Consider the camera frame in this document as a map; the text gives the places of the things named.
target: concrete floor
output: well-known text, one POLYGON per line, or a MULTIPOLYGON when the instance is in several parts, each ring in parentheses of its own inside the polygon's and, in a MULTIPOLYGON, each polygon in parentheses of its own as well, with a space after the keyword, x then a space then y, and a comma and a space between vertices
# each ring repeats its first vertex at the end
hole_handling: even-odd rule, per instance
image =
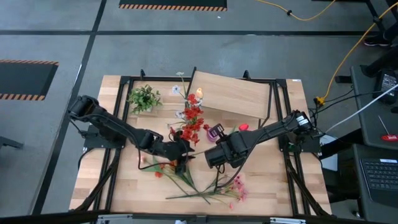
MULTIPOLYGON (((228 0, 227 12, 134 11, 118 9, 118 0, 107 0, 99 30, 266 30, 266 31, 364 31, 372 23, 365 4, 338 2, 312 22, 287 17, 277 8, 255 0, 228 0)), ((52 152, 63 113, 88 44, 88 35, 8 35, 5 30, 92 30, 101 0, 3 0, 0 2, 0 58, 56 60, 60 62, 43 102, 0 101, 0 135, 24 142, 24 150, 0 150, 0 217, 27 215, 52 152)), ((378 13, 384 1, 373 1, 378 13)), ((328 3, 280 0, 300 17, 310 17, 328 3)), ((385 25, 394 22, 388 15, 385 25)), ((199 70, 228 77, 298 78, 307 103, 322 96, 336 67, 358 36, 283 35, 97 35, 79 94, 96 96, 103 75, 170 76, 199 70)), ((352 65, 372 62, 383 49, 360 45, 341 68, 349 75, 352 65)), ((333 84, 330 98, 350 89, 333 84)), ((354 100, 326 110, 319 116, 327 129, 356 111, 354 100)), ((358 119, 334 129, 342 136, 359 127, 358 119)), ((68 128, 43 213, 66 212, 77 174, 83 140, 68 128)), ((344 206, 333 213, 347 217, 344 206)))

